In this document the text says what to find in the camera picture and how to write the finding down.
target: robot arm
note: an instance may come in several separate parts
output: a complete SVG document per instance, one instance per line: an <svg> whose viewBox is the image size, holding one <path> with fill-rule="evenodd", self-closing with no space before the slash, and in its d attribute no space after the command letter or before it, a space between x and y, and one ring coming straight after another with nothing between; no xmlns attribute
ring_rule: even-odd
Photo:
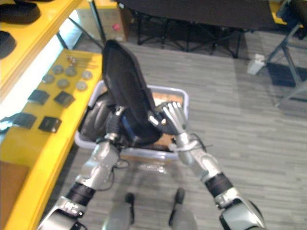
<svg viewBox="0 0 307 230"><path fill-rule="evenodd" d="M225 230L265 229L258 208L242 196L221 171L216 159L186 131L187 119L180 103L163 103L148 117L158 129L176 136L175 151L180 160L205 184L217 207L223 209L220 221Z"/></svg>
<svg viewBox="0 0 307 230"><path fill-rule="evenodd" d="M124 108L120 107L109 121L107 139L98 143L89 160L82 166L75 183L61 196L38 226L38 230L79 230L86 227L78 221L96 190L107 182L113 167L119 161L119 120Z"/></svg>

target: yellow table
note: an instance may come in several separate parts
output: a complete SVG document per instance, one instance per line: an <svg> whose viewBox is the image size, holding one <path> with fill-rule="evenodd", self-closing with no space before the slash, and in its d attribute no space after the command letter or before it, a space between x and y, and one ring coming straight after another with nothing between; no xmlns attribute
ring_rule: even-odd
<svg viewBox="0 0 307 230"><path fill-rule="evenodd" d="M68 77L62 73L53 75L56 79L51 84L40 83L38 89L47 91L49 98L44 105L27 103L23 109L23 112L36 116L32 128L28 130L12 127L0 146L2 161L30 168L4 230L36 229L71 148L80 119L95 85L101 79L101 54L64 49L54 65L61 64L64 69L67 68L69 66L67 55L78 58L77 75ZM81 92L75 88L75 84L81 80L81 73L85 69L91 71L93 77L90 80L84 80L88 88ZM70 81L70 86L64 91L75 98L68 108L64 108L53 100L62 91L56 83L62 78ZM56 117L62 121L57 133L38 129L44 116Z"/></svg>
<svg viewBox="0 0 307 230"><path fill-rule="evenodd" d="M34 23L28 25L0 23L1 30L9 32L17 43L16 48L6 58L0 60L0 102L81 1L37 1L41 16Z"/></svg>
<svg viewBox="0 0 307 230"><path fill-rule="evenodd" d="M95 0L95 4L97 9L115 9L118 5L116 1L111 0ZM89 9L89 4L87 0L83 0L80 5L78 6L78 9Z"/></svg>

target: metal table leg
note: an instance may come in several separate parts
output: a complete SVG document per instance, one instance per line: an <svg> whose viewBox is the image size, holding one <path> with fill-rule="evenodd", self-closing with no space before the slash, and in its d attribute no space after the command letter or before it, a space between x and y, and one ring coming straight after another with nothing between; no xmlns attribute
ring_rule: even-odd
<svg viewBox="0 0 307 230"><path fill-rule="evenodd" d="M58 37L59 42L63 46L63 48L68 49L68 46L66 45L66 43L65 43L64 39L62 38L62 36L60 35L59 31L57 32L57 37Z"/></svg>
<svg viewBox="0 0 307 230"><path fill-rule="evenodd" d="M76 23L73 19L68 18L78 29L80 29L92 42L94 42L97 46L99 46L102 50L104 49L104 47L102 45L100 45L95 39L92 38L92 36L90 36L88 34L88 32L86 30L84 30L78 23Z"/></svg>
<svg viewBox="0 0 307 230"><path fill-rule="evenodd" d="M88 0L88 2L90 4L92 14L93 14L97 29L99 31L101 40L102 40L103 44L105 45L106 44L106 35L105 35L105 32L103 30L103 27L102 27L102 24L101 24L101 21L100 21L100 18L99 18L99 14L98 14L98 10L96 8L95 0Z"/></svg>
<svg viewBox="0 0 307 230"><path fill-rule="evenodd" d="M274 49L273 52L269 55L267 62L270 62L272 58L278 53L280 49L283 48L283 46L286 46L288 43L288 40L296 33L296 31L299 29L300 23L298 23L291 32L283 39L283 41Z"/></svg>
<svg viewBox="0 0 307 230"><path fill-rule="evenodd" d="M294 90L292 90L287 96L284 96L277 104L276 107L279 107L284 101L289 100L290 98L294 97L295 95L304 92L307 90L307 80L304 81L302 84L296 86Z"/></svg>
<svg viewBox="0 0 307 230"><path fill-rule="evenodd" d="M297 70L295 68L295 65L294 65L294 62L291 58L289 49L288 49L287 46L282 46L282 49L283 49L284 55L285 55L285 57L286 57L286 59L289 63L289 68L290 68L290 71L292 73L293 79L294 79L296 85L299 85L300 83L302 83L302 80L301 80L301 77L299 76L299 73L297 72Z"/></svg>

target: robotic hand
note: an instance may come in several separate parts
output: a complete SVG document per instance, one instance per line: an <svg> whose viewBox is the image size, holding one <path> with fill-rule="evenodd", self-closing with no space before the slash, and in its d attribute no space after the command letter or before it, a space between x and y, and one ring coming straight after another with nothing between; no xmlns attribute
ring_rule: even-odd
<svg viewBox="0 0 307 230"><path fill-rule="evenodd" d="M225 230L265 229L258 208L232 185L201 141L193 140L187 132L187 119L180 103L162 103L155 113L148 114L148 120L160 131L175 135L175 151L180 160L206 185L217 207L223 209L220 221Z"/></svg>

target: wood-pattern floor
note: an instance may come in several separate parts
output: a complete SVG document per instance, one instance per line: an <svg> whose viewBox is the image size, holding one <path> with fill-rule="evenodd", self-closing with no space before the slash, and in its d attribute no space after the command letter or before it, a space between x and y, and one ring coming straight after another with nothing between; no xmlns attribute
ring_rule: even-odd
<svg viewBox="0 0 307 230"><path fill-rule="evenodd" d="M279 35L248 34L246 54L270 53ZM307 229L307 116L274 107L289 88L273 86L264 69L246 73L247 61L161 50L126 43L137 56L148 84L184 89L190 96L189 126L225 174L261 209L269 230ZM86 41L81 48L95 49ZM295 61L305 64L306 53ZM61 194L65 194L91 152L79 149ZM220 211L205 187L180 162L132 161L115 171L111 190L97 192L82 222L101 229L108 211L126 192L136 195L132 230L166 230L176 189L186 189L185 205L200 230L222 229Z"/></svg>

